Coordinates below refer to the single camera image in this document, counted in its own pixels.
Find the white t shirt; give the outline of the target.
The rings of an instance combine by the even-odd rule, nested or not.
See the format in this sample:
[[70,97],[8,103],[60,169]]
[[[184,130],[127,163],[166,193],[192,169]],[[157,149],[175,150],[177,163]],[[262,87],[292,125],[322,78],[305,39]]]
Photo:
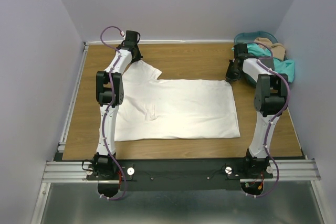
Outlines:
[[224,80],[160,79],[138,61],[122,75],[115,141],[239,138],[232,86]]

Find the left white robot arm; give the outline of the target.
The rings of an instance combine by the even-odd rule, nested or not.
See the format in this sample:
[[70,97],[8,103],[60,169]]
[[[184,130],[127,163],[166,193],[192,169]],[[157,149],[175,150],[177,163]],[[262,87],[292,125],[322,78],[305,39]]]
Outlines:
[[93,157],[96,169],[112,169],[115,162],[116,118],[124,99],[122,75],[128,65],[142,59],[137,31],[120,31],[123,41],[114,47],[115,57],[102,71],[96,73],[96,101],[100,106],[99,142]]

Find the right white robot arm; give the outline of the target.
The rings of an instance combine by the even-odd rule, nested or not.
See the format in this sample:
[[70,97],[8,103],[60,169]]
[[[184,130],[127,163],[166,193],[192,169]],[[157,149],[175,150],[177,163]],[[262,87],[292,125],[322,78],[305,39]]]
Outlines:
[[246,75],[256,83],[254,108],[257,122],[241,171],[247,176],[258,175],[269,166],[272,135],[280,116],[288,107],[288,76],[275,72],[272,56],[257,57],[249,53],[246,43],[235,44],[233,51],[234,58],[229,61],[226,81],[234,82]]

